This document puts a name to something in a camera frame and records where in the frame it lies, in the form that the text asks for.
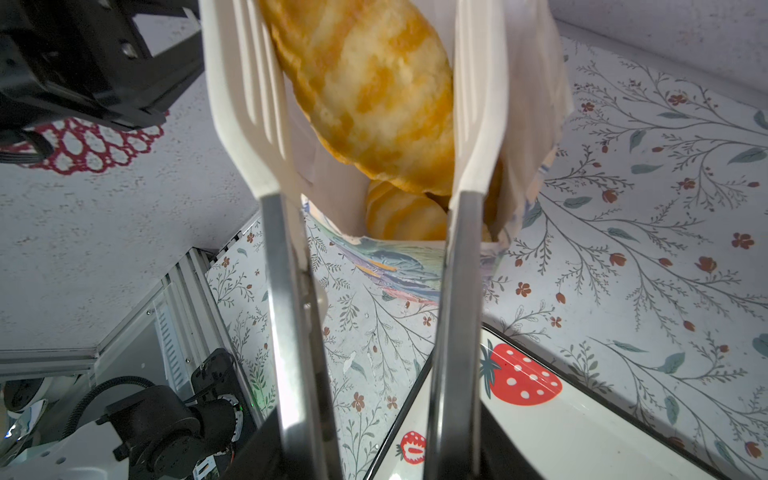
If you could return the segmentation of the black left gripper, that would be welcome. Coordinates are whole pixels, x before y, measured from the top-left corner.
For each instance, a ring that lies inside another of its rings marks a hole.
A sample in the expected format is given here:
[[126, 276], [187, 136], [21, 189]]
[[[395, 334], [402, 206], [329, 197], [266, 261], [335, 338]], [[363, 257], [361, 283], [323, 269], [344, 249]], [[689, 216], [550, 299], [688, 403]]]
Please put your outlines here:
[[4, 1], [1, 161], [34, 165], [53, 145], [35, 132], [78, 118], [118, 131], [160, 126], [204, 71], [199, 33], [154, 55], [138, 15], [200, 17], [196, 1]]

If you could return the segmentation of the cream slotted tongs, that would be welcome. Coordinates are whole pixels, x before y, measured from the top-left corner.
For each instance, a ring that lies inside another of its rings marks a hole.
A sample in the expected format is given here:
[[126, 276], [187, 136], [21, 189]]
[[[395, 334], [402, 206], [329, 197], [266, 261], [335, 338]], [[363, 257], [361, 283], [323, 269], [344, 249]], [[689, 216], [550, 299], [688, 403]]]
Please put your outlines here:
[[[227, 475], [338, 479], [340, 452], [283, 76], [257, 4], [204, 1], [200, 13], [215, 128], [262, 209], [278, 396], [277, 410]], [[457, 159], [428, 411], [428, 479], [475, 479], [481, 471], [481, 229], [509, 99], [502, 2], [457, 3], [454, 72]]]

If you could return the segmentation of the large oval striped loaf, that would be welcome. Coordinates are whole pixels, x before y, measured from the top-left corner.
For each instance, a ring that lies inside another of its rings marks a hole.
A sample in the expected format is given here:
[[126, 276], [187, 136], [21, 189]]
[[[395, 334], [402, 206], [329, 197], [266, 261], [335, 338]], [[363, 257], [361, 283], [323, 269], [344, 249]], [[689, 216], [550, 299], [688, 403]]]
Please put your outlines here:
[[259, 7], [296, 101], [335, 159], [406, 192], [451, 193], [452, 69], [412, 2]]

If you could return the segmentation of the striped roll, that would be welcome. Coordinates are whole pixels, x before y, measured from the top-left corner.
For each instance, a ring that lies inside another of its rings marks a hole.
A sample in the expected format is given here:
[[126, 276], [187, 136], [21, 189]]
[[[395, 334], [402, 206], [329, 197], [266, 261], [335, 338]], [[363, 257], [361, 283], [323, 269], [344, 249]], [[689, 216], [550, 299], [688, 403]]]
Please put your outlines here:
[[372, 180], [365, 201], [370, 237], [387, 241], [445, 241], [451, 196], [403, 191]]

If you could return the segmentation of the floral paper bag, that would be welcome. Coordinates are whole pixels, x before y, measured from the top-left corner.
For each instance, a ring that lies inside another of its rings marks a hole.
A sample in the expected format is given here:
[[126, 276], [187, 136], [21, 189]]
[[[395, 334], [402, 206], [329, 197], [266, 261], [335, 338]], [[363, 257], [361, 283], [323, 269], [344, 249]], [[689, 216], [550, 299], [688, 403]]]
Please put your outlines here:
[[375, 258], [446, 241], [461, 198], [486, 250], [532, 211], [572, 113], [545, 1], [266, 1], [310, 213], [401, 298], [433, 284]]

